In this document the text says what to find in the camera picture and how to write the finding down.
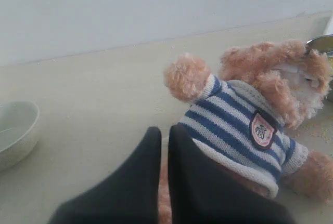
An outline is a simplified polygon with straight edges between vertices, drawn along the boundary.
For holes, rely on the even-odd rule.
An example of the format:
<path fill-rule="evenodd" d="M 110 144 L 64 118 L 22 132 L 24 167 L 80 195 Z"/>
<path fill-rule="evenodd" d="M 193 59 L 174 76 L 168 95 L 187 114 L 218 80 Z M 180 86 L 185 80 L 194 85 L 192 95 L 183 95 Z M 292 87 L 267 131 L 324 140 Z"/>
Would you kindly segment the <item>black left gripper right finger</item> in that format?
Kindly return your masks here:
<path fill-rule="evenodd" d="M 242 186 L 203 154 L 182 125 L 170 129 L 173 223 L 294 223 L 288 210 Z"/>

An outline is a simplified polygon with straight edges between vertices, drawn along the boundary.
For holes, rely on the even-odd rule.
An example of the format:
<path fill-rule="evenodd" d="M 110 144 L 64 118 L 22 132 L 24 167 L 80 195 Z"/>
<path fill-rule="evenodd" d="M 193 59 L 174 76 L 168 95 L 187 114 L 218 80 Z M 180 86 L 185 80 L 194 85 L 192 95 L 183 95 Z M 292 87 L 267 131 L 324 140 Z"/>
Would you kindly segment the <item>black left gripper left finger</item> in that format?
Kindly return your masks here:
<path fill-rule="evenodd" d="M 152 126 L 105 180 L 61 204 L 49 223 L 158 223 L 161 132 Z"/>

